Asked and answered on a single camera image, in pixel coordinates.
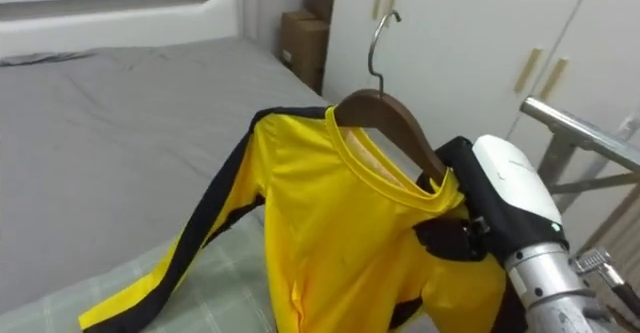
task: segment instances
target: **shirt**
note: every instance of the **shirt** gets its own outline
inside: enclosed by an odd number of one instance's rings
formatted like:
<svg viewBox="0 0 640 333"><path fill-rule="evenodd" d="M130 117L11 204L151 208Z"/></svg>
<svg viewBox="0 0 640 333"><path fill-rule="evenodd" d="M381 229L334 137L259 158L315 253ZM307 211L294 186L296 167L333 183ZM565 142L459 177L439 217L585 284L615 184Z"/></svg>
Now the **shirt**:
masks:
<svg viewBox="0 0 640 333"><path fill-rule="evenodd" d="M505 289L496 260L438 259L412 230L467 214L453 173L425 192L362 129L338 127L333 111L258 112L165 259L82 314L83 331L143 329L198 252L262 204L279 332L387 332L396 304L416 298L440 332L490 331Z"/></svg>

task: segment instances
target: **wooden hanger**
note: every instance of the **wooden hanger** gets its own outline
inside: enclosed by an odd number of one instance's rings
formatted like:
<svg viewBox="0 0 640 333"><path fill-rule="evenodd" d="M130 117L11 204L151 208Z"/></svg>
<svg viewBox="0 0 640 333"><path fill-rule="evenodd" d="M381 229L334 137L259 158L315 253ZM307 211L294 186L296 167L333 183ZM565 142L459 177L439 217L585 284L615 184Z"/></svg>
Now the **wooden hanger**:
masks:
<svg viewBox="0 0 640 333"><path fill-rule="evenodd" d="M384 93L384 78L373 70L373 53L387 19L400 14L393 10L385 15L373 35L369 49L369 73L378 77L379 89L361 89L347 96L335 108L336 123L341 127L363 127L379 130L416 163L437 184L444 179L446 167L429 145L418 121L400 101Z"/></svg>

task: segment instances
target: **white wardrobe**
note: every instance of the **white wardrobe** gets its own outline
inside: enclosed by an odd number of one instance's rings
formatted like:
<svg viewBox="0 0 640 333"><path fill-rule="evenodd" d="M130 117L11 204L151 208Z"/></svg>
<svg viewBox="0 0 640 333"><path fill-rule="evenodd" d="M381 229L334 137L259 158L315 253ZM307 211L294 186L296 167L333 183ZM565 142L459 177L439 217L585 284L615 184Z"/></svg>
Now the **white wardrobe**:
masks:
<svg viewBox="0 0 640 333"><path fill-rule="evenodd" d="M336 0L328 100L376 87L367 52L378 20L392 7L402 22L382 32L375 67L386 93L409 107L434 146L457 135L493 134L537 164L550 133L521 116L528 95L611 131L640 105L640 0ZM567 176L591 158L578 155ZM583 207L579 212L567 211L574 247L624 194L624 188L596 194L598 205L584 203L585 194L574 204Z"/></svg>

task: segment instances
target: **hanger hook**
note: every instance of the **hanger hook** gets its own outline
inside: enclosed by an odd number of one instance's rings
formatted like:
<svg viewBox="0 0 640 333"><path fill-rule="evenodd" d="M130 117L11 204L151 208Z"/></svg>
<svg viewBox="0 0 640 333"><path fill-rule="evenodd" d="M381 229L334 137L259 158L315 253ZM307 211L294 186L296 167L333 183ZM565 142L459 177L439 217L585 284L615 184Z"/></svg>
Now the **hanger hook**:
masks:
<svg viewBox="0 0 640 333"><path fill-rule="evenodd" d="M373 54L375 53L376 50L376 44L378 44L378 38L380 37L380 32L382 31L382 28L384 28L384 25L387 23L387 19L389 19L389 17L394 16L396 19L396 22L401 22L402 18L400 18L400 13L398 13L398 11L396 10L392 10L391 12L387 13L384 17L382 17L382 19L380 20L380 23L378 23L378 27L376 28L376 31L373 33L373 40L371 41L371 46L369 47L369 74L371 74L372 76L378 77L378 91L380 92L380 98L382 98L382 95L384 94L384 77L382 77L382 74L376 72L373 70Z"/></svg>

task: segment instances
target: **green plaid fabric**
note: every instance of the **green plaid fabric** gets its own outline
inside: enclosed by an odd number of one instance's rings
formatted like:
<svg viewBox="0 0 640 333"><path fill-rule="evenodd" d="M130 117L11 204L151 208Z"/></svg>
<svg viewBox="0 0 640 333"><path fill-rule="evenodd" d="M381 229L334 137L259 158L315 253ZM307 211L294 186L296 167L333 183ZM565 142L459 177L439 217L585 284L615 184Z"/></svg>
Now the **green plaid fabric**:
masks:
<svg viewBox="0 0 640 333"><path fill-rule="evenodd" d="M145 332L275 332L263 239L261 220L253 214L221 234ZM80 332L78 315L148 273L169 244L0 316L0 333Z"/></svg>

